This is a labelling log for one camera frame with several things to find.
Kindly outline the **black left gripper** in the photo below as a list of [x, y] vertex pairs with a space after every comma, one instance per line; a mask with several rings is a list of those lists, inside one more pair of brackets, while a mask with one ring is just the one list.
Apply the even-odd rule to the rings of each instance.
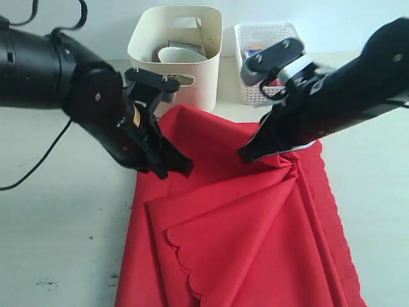
[[165, 138], [147, 107], [126, 95], [108, 103], [86, 124], [89, 132], [121, 166], [166, 179], [168, 171], [189, 177], [194, 162]]

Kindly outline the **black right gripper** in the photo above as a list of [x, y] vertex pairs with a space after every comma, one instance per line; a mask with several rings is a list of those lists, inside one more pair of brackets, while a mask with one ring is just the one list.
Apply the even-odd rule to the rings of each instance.
[[306, 146], [361, 122], [356, 101], [360, 74], [298, 74], [285, 85], [284, 102], [265, 115], [259, 129], [237, 150], [245, 164]]

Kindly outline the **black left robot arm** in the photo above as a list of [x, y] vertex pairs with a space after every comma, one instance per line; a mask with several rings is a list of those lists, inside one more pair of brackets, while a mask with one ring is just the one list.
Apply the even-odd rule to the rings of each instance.
[[1, 19], [1, 105], [62, 110], [125, 168], [161, 179], [190, 174], [192, 160], [163, 135], [155, 116], [179, 88], [141, 68], [122, 74], [64, 33], [38, 36]]

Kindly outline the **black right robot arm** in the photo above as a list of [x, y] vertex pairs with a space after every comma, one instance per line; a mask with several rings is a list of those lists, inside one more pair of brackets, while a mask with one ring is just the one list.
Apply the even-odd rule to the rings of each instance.
[[315, 62], [297, 38], [287, 38], [247, 58], [240, 77], [246, 86], [275, 80], [282, 90], [267, 95], [271, 110], [238, 150], [243, 162], [301, 150], [315, 141], [408, 107], [408, 19], [374, 32], [362, 52], [337, 69]]

